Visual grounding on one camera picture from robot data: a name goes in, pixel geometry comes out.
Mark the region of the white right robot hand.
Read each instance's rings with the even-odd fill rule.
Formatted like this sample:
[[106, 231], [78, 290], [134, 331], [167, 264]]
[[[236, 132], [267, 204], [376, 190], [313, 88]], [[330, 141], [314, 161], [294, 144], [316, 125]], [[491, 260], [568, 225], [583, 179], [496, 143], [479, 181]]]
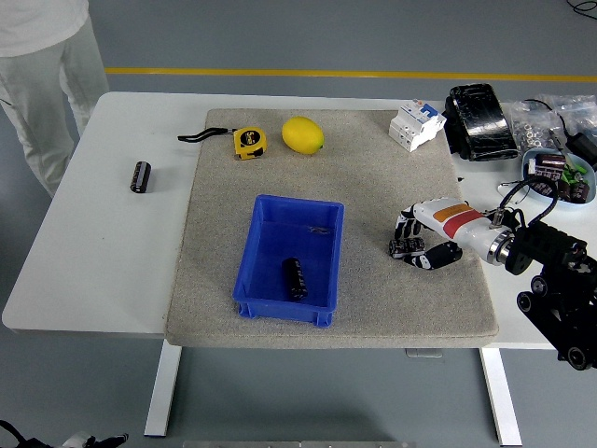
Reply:
[[[445, 241], [427, 248], [419, 236], [421, 229], [433, 231]], [[494, 224], [467, 203], [439, 198], [401, 211], [389, 249], [393, 258], [425, 270], [458, 261], [465, 248], [472, 249], [484, 261], [499, 265], [506, 261], [507, 244], [512, 238], [509, 228]]]

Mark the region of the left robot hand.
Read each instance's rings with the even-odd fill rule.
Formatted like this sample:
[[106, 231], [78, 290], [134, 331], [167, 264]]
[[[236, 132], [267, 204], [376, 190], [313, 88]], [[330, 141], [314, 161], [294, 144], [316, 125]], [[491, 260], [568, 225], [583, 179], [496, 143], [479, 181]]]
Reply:
[[98, 439], [91, 434], [85, 432], [78, 432], [67, 439], [62, 447], [69, 448], [117, 448], [124, 444], [129, 438], [129, 435], [119, 434], [105, 439]]

